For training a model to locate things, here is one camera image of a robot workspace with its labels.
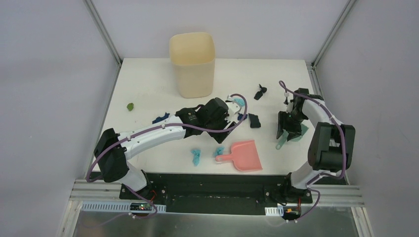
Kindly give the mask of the mint green hand brush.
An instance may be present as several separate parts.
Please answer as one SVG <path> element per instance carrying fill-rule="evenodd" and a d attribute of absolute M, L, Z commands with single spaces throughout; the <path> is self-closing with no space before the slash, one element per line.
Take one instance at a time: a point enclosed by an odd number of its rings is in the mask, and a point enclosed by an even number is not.
<path fill-rule="evenodd" d="M 288 138 L 289 133 L 284 130 L 283 134 L 278 138 L 279 140 L 278 140 L 278 143 L 275 147 L 276 150 L 280 150 L 287 142 L 298 142 L 298 141 L 300 141 L 307 131 L 308 131 L 308 127 L 305 126 L 304 124 L 302 124 L 301 125 L 301 135 L 288 141 L 287 138 Z"/>

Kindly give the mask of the pink plastic dustpan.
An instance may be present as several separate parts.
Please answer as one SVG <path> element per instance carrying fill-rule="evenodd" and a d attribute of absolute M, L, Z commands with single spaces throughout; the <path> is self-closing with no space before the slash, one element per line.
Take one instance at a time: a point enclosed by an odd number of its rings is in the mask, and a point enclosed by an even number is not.
<path fill-rule="evenodd" d="M 262 170 L 262 165 L 254 140 L 235 142 L 230 147 L 231 153 L 217 155 L 217 162 L 231 161 L 236 170 L 241 172 L 253 172 Z"/>

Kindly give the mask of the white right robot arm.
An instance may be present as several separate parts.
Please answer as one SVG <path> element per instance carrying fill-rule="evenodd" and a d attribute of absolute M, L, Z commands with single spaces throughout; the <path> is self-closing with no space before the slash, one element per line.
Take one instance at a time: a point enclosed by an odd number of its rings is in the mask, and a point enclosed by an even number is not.
<path fill-rule="evenodd" d="M 309 187 L 323 177 L 342 178 L 351 165 L 355 133 L 354 126 L 334 117 L 320 95 L 299 88 L 292 92 L 287 110 L 278 113 L 276 137 L 286 141 L 302 136 L 302 122 L 308 120 L 315 128 L 307 152 L 307 162 L 289 173 L 279 186 L 286 202 L 304 196 Z"/>

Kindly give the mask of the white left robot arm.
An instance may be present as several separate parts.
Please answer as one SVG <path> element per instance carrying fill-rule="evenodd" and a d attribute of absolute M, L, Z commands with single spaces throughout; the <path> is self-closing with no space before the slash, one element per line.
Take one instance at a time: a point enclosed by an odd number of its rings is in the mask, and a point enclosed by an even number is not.
<path fill-rule="evenodd" d="M 233 99 L 223 101 L 216 97 L 204 105 L 182 108 L 146 128 L 120 133 L 113 128 L 105 130 L 94 149 L 100 179 L 106 183 L 119 182 L 131 188 L 138 199 L 146 199 L 151 192 L 151 183 L 145 171 L 133 167 L 129 159 L 160 144 L 203 132 L 220 144 L 236 127 L 234 117 L 241 108 Z"/>

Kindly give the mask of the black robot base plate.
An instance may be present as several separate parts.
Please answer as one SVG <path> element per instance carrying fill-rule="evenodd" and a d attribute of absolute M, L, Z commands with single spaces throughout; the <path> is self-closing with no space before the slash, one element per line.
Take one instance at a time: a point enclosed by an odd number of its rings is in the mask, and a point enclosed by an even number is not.
<path fill-rule="evenodd" d="M 317 193 L 292 188 L 288 175 L 146 173 L 138 192 L 170 213 L 265 215 L 265 208 L 313 205 Z"/>

